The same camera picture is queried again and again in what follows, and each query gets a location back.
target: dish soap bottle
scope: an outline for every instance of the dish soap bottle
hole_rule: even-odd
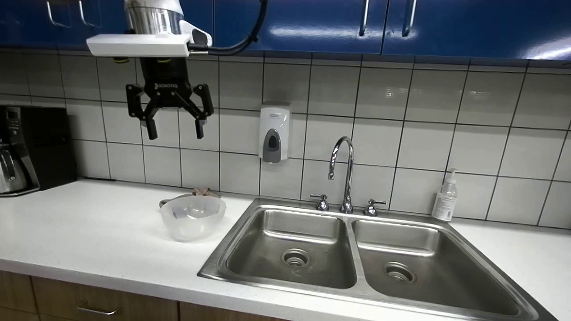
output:
[[[451,170],[449,177],[442,184],[442,190],[435,195],[431,218],[440,222],[449,222],[456,207],[458,190],[456,190],[456,172]]]

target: stainless steel sink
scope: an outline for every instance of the stainless steel sink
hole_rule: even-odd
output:
[[[201,277],[456,320],[554,320],[449,225],[253,202]]]

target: white countertop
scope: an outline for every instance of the white countertop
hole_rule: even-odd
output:
[[[217,232],[174,243],[157,206],[180,190],[80,181],[0,199],[0,270],[283,320],[440,320],[196,277],[249,206],[224,197]],[[554,318],[571,321],[571,232],[455,222],[453,227]]]

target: wall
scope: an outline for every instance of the wall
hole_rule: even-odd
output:
[[[194,140],[182,111],[157,115],[148,141],[126,117],[123,86],[140,84],[135,61],[83,54],[1,52],[1,104],[64,106],[83,177],[339,204],[344,165],[326,179],[330,149],[355,143],[353,204],[430,213],[449,168],[456,216],[571,229],[571,68],[278,58],[189,59],[215,117]],[[262,102],[289,102],[290,159],[256,159]]]

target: faucet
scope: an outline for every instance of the faucet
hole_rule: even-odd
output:
[[[346,168],[342,204],[340,204],[339,211],[340,213],[353,213],[353,206],[351,206],[353,143],[347,136],[342,136],[331,150],[331,158],[328,161],[328,179],[331,181],[335,177],[335,161],[337,161],[337,154],[339,154],[339,149],[342,143],[346,143],[346,147],[349,150],[349,158],[347,158],[349,165]]]

